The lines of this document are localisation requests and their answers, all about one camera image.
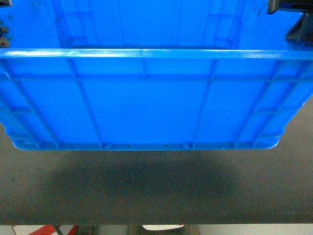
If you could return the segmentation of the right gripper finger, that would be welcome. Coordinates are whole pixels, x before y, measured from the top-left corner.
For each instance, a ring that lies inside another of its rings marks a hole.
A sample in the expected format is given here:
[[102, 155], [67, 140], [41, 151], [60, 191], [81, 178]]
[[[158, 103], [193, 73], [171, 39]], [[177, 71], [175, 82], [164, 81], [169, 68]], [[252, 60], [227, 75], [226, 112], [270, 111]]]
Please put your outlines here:
[[313, 0], [268, 0], [267, 14], [277, 11], [312, 13]]
[[313, 14], [303, 13], [296, 24], [286, 34], [286, 41], [304, 44], [306, 46], [313, 45]]

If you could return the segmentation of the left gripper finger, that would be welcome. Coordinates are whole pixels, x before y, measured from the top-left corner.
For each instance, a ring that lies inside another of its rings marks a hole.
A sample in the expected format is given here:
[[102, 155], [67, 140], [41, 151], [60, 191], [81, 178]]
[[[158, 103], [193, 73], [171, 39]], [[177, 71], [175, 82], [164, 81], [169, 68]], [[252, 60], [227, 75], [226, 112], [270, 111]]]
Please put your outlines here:
[[11, 37], [9, 35], [11, 22], [11, 14], [0, 18], [0, 47], [9, 48]]

